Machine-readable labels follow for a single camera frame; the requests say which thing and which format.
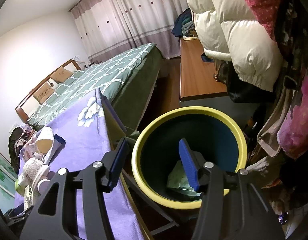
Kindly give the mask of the brown pillow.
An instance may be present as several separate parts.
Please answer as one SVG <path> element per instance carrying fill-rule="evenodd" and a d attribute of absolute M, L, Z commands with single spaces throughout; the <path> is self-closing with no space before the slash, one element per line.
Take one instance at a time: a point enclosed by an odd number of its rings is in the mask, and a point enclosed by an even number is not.
<path fill-rule="evenodd" d="M 48 84 L 43 84 L 36 92 L 34 92 L 34 98 L 43 104 L 53 94 L 55 90 Z"/>
<path fill-rule="evenodd" d="M 71 77 L 74 73 L 70 70 L 65 69 L 64 67 L 59 67 L 50 78 L 57 83 L 63 83 L 69 77 Z"/>

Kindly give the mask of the white paper cup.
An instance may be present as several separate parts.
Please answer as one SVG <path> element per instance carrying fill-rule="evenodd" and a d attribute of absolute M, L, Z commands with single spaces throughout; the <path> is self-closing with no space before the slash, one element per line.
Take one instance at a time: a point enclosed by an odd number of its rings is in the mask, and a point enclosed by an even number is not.
<path fill-rule="evenodd" d="M 54 142 L 53 130 L 50 127 L 44 127 L 40 130 L 40 134 L 36 140 L 36 147 L 39 153 L 47 154 L 52 148 Z"/>

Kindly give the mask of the right brown pillow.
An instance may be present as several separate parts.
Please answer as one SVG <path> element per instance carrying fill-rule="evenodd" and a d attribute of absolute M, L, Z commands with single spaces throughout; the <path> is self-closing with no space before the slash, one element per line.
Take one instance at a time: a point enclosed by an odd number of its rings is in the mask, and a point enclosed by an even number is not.
<path fill-rule="evenodd" d="M 59 67 L 50 78 L 57 83 L 63 83 L 69 77 L 71 77 L 74 73 L 70 70 L 65 69 L 64 67 Z"/>

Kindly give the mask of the purple floral tablecloth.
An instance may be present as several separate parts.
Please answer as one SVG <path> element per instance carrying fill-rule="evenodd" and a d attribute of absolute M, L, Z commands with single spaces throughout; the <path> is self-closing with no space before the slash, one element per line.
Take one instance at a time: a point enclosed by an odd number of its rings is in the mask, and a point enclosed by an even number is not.
<path fill-rule="evenodd" d="M 94 92 L 95 100 L 100 104 L 101 115 L 90 126 L 78 126 L 74 122 L 75 114 L 85 102 L 84 99 L 70 107 L 59 117 L 54 118 L 44 127 L 50 127 L 53 134 L 58 134 L 66 143 L 59 149 L 49 163 L 50 173 L 60 168 L 70 172 L 82 170 L 95 161 L 99 161 L 112 144 L 123 137 L 127 129 L 123 126 L 110 102 L 100 91 Z M 36 140 L 40 131 L 20 150 L 20 170 L 30 158 L 43 162 L 46 154 L 37 150 Z M 130 202 L 130 194 L 126 192 L 125 182 L 119 180 L 111 193 L 104 195 L 109 222 L 115 239 L 143 239 L 143 233 L 137 215 Z"/>

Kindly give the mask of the green white cylinder can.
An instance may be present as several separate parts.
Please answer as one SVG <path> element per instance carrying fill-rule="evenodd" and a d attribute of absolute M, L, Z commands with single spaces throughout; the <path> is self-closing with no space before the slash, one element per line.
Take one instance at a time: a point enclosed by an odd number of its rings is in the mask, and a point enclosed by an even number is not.
<path fill-rule="evenodd" d="M 33 191 L 37 190 L 38 183 L 43 179 L 47 179 L 49 171 L 49 165 L 45 165 L 38 159 L 30 158 L 23 166 L 23 170 L 15 182 L 15 190 L 21 196 L 25 195 L 27 186 L 30 186 Z"/>

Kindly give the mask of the dark clothes pile on nightstand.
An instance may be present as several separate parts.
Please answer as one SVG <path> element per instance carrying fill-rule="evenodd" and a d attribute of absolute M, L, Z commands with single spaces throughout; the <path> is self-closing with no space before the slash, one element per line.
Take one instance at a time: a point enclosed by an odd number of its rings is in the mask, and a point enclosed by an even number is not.
<path fill-rule="evenodd" d="M 34 134 L 34 131 L 35 129 L 32 125 L 26 124 L 24 128 L 15 128 L 10 135 L 8 150 L 11 159 L 11 165 L 16 174 L 18 174 L 20 168 L 20 150 L 30 140 Z"/>

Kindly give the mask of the beige handbag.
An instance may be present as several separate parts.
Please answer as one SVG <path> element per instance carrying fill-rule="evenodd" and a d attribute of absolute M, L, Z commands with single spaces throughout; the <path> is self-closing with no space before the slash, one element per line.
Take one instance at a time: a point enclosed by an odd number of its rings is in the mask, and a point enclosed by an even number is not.
<path fill-rule="evenodd" d="M 280 98 L 273 112 L 257 135 L 258 144 L 270 157 L 277 156 L 281 149 L 281 146 L 278 143 L 277 134 L 290 109 L 293 94 L 294 91 L 292 89 L 283 86 Z"/>

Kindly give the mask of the bed with green plaid duvet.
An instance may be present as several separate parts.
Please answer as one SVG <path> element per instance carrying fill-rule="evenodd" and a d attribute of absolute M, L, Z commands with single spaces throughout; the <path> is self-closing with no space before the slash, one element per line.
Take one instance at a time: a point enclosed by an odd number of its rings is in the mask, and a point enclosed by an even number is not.
<path fill-rule="evenodd" d="M 102 113 L 94 96 L 98 90 L 108 99 L 122 123 L 128 128 L 137 129 L 163 62 L 162 52 L 154 43 L 148 43 L 86 70 L 78 70 L 58 85 L 30 115 L 27 123 L 40 130 L 84 99 L 74 122 L 78 126 L 88 127 Z"/>

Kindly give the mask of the left brown pillow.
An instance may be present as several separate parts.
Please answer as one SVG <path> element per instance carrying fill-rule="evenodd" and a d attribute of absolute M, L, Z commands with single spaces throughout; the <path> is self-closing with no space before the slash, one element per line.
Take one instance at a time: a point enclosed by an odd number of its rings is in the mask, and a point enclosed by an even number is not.
<path fill-rule="evenodd" d="M 34 92 L 34 98 L 43 104 L 53 94 L 55 90 L 48 84 L 43 84 L 36 92 Z"/>

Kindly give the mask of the green plastic snack bag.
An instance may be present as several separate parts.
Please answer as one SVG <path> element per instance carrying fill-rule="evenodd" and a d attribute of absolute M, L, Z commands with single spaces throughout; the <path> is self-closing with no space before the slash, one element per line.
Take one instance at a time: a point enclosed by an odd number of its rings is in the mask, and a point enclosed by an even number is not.
<path fill-rule="evenodd" d="M 185 170 L 180 160 L 176 162 L 173 170 L 169 174 L 166 187 L 190 198 L 199 197 L 201 195 L 201 193 L 197 193 L 190 186 L 187 175 L 185 174 Z"/>

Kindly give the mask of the pink striped curtain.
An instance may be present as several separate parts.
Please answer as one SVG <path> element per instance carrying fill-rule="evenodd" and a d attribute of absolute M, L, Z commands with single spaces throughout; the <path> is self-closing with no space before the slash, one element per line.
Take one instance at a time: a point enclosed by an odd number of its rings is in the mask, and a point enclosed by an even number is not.
<path fill-rule="evenodd" d="M 163 57 L 180 55 L 172 33 L 186 0 L 80 0 L 71 10 L 88 60 L 104 62 L 147 43 L 155 43 Z"/>

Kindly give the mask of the cream puffer jacket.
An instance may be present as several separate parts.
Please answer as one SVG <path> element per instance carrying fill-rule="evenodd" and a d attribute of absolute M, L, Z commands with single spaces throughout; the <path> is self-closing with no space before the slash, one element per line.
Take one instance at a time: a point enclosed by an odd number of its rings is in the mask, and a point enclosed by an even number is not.
<path fill-rule="evenodd" d="M 271 92 L 282 56 L 245 0 L 187 0 L 204 53 L 232 62 L 241 81 Z"/>

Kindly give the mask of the wooden desk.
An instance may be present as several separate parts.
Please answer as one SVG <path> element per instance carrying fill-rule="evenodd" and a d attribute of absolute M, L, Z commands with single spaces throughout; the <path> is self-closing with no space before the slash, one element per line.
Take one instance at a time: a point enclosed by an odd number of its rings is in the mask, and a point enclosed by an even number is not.
<path fill-rule="evenodd" d="M 204 62 L 202 53 L 199 40 L 181 39 L 180 102 L 227 95 L 226 85 L 213 78 L 214 63 Z"/>

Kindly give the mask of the yellow rimmed blue trash bin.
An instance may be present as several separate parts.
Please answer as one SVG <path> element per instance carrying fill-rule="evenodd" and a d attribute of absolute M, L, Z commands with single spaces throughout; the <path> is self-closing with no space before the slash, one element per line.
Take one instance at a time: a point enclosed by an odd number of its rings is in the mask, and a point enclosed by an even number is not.
<path fill-rule="evenodd" d="M 247 143 L 238 124 L 225 113 L 202 106 L 169 111 L 150 122 L 136 140 L 132 172 L 150 200 L 176 210 L 201 207 L 211 176 L 245 168 Z M 181 165 L 195 196 L 170 187 Z"/>

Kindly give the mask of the pink floral garment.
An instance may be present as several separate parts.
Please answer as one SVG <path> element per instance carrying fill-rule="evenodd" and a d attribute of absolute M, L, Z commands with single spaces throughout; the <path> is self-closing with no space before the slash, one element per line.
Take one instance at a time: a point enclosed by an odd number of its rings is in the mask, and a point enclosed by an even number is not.
<path fill-rule="evenodd" d="M 290 105 L 277 134 L 279 146 L 286 155 L 297 159 L 308 150 L 308 75 Z"/>

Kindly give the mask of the wooden headboard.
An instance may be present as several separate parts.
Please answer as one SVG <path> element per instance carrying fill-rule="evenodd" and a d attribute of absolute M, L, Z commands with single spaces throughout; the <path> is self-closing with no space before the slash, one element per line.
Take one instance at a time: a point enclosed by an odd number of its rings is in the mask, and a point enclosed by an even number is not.
<path fill-rule="evenodd" d="M 18 103 L 17 107 L 15 108 L 15 111 L 22 122 L 26 122 L 29 116 L 32 113 L 35 113 L 38 107 L 41 105 L 40 101 L 34 97 L 34 94 L 37 93 L 37 91 L 40 90 L 45 84 L 48 84 L 48 86 L 53 89 L 55 88 L 56 82 L 53 79 L 51 79 L 51 76 L 61 68 L 64 68 L 71 72 L 74 72 L 76 70 L 81 70 L 78 63 L 75 60 L 70 59 L 66 61 L 64 64 L 62 64 L 60 67 L 56 68 L 42 81 L 40 81 L 40 83 L 38 83 L 38 85 L 36 85 L 33 89 L 31 89 L 30 92 L 27 94 L 27 96 L 25 96 L 25 98 L 23 98 L 23 100 L 21 100 L 21 102 Z"/>

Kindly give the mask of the clothes pile on desk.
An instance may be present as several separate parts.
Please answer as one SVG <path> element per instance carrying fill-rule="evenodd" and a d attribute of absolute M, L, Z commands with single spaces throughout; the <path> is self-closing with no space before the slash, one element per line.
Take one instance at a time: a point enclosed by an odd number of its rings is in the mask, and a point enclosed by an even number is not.
<path fill-rule="evenodd" d="M 185 33 L 185 25 L 192 23 L 192 11 L 187 8 L 185 9 L 175 20 L 174 28 L 172 29 L 171 33 L 175 37 L 181 38 L 183 33 Z"/>

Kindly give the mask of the dark blue tube wrapper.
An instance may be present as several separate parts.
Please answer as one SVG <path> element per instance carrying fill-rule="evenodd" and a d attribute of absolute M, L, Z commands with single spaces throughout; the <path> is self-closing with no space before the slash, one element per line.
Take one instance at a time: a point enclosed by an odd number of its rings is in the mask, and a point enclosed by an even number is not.
<path fill-rule="evenodd" d="M 65 146 L 66 141 L 60 137 L 58 134 L 55 134 L 53 137 L 53 143 L 52 147 L 49 149 L 47 154 L 45 155 L 43 162 L 46 165 L 49 165 L 51 160 L 53 159 L 53 156 L 59 152 L 59 149 Z"/>

